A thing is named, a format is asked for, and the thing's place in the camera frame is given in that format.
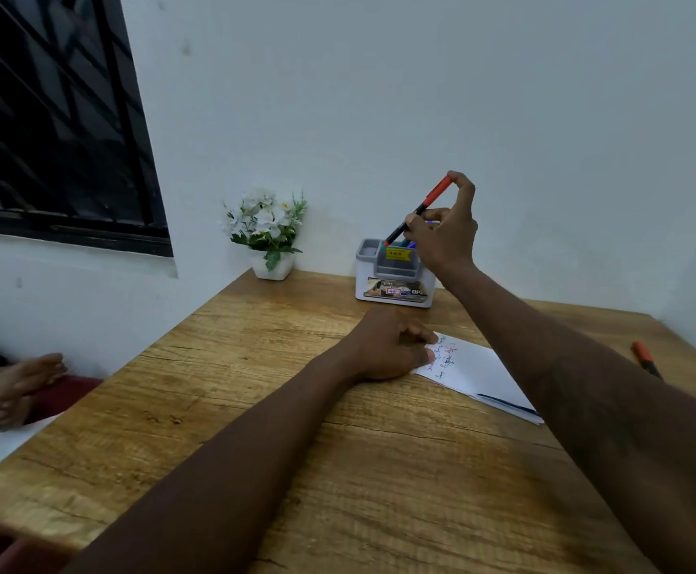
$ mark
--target white flower pot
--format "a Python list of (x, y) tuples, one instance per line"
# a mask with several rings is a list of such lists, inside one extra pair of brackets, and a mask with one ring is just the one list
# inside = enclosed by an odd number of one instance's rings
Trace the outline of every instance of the white flower pot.
[(283, 280), (292, 271), (292, 266), (295, 263), (295, 254), (290, 252), (282, 252), (281, 259), (279, 263), (273, 270), (268, 271), (265, 264), (265, 251), (262, 250), (249, 250), (250, 263), (252, 264), (252, 271), (255, 275), (263, 280)]

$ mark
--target potted plant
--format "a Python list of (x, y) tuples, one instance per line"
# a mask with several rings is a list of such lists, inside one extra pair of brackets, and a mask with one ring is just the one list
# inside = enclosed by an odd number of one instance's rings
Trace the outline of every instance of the potted plant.
[(278, 202), (273, 193), (258, 191), (231, 209), (223, 202), (225, 215), (221, 225), (234, 243), (250, 250), (252, 269), (258, 278), (285, 279), (294, 265), (295, 238), (303, 223), (307, 202), (292, 196), (292, 201)]

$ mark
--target yellow price tag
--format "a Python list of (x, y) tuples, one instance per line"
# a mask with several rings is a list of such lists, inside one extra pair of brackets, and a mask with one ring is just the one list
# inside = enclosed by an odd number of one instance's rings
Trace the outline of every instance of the yellow price tag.
[(385, 258), (411, 261), (409, 254), (412, 251), (413, 250), (407, 250), (406, 248), (385, 248)]

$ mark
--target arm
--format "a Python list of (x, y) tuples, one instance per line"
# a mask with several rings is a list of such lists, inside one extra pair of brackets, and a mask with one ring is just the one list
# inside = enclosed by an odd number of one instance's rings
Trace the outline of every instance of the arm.
[[(472, 262), (473, 184), (406, 237), (472, 321), (629, 535), (662, 572), (696, 572), (696, 399), (534, 310)], [(441, 221), (431, 230), (424, 220)]]
[(370, 311), (157, 483), (64, 574), (245, 571), (332, 406), (361, 379), (394, 378), (431, 362), (426, 342), (437, 342), (435, 334), (397, 311)]

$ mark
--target white paper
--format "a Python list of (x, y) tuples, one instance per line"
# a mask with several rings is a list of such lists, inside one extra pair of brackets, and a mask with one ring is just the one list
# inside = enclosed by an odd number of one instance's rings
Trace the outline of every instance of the white paper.
[(544, 423), (538, 415), (478, 396), (488, 395), (512, 405), (534, 408), (507, 372), (496, 352), (448, 334), (436, 334), (438, 344), (427, 346), (436, 354), (435, 361), (420, 366), (415, 369), (415, 373), (521, 419), (536, 424)]
[(47, 419), (0, 433), (0, 462), (16, 451), (18, 447), (29, 441), (34, 435), (45, 429), (58, 417), (58, 415), (54, 415)]

